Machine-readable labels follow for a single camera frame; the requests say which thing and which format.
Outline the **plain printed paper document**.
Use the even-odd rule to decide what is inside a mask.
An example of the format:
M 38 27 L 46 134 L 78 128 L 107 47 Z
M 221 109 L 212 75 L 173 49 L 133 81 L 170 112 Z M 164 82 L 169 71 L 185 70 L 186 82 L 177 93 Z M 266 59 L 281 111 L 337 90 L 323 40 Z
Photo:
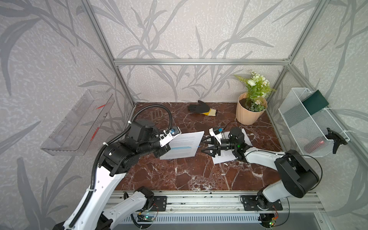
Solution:
M 245 143 L 248 145 L 252 145 L 249 137 L 247 136 L 245 129 L 243 128 L 241 131 L 244 134 Z M 221 150 L 221 155 L 220 156 L 216 155 L 216 157 L 213 157 L 212 160 L 214 164 L 219 164 L 219 163 L 234 161 L 236 160 L 236 157 L 233 155 L 231 150 Z

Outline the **document with blue highlight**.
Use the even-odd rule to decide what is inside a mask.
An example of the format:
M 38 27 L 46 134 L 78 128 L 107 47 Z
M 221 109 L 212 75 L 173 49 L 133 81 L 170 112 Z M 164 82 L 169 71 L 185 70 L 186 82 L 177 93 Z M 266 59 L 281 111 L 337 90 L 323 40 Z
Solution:
M 169 143 L 171 149 L 159 159 L 173 160 L 195 157 L 204 133 L 204 131 L 200 131 L 178 135 Z

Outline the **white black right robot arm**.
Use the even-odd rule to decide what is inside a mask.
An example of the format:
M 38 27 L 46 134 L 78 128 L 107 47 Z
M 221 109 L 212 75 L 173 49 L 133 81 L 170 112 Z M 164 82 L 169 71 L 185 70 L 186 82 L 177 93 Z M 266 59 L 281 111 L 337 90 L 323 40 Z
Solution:
M 208 144 L 201 152 L 216 158 L 229 150 L 236 160 L 271 168 L 278 172 L 280 180 L 266 186 L 257 193 L 258 206 L 276 202 L 290 196 L 302 198 L 320 183 L 321 176 L 296 150 L 274 152 L 258 149 L 245 142 L 244 132 L 233 127 L 225 136 L 221 128 L 209 130 L 209 136 L 201 141 Z

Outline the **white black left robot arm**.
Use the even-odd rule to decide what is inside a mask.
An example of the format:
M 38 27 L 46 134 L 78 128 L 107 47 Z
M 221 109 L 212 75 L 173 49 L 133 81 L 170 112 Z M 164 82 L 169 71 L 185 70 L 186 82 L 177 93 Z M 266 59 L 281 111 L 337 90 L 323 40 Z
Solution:
M 136 211 L 154 206 L 154 193 L 142 186 L 117 205 L 106 204 L 114 189 L 139 159 L 150 153 L 160 158 L 170 151 L 169 143 L 181 130 L 174 126 L 162 134 L 147 120 L 132 121 L 123 141 L 104 143 L 93 164 L 91 184 L 71 216 L 55 230 L 112 230 Z

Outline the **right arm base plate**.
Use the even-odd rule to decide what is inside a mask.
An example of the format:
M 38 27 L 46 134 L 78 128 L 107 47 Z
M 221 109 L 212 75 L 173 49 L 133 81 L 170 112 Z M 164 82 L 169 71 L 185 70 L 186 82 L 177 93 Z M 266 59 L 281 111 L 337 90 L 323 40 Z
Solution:
M 260 195 L 241 195 L 240 202 L 245 211 L 282 211 L 283 207 L 280 200 L 269 202 L 264 196 Z

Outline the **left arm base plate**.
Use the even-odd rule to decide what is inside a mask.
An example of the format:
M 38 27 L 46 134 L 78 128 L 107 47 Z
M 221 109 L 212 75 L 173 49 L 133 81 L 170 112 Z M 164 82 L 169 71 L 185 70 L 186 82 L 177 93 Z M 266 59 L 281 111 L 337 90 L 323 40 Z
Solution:
M 167 196 L 153 196 L 148 198 L 143 210 L 144 211 L 154 211 L 154 212 L 164 212 L 167 206 Z

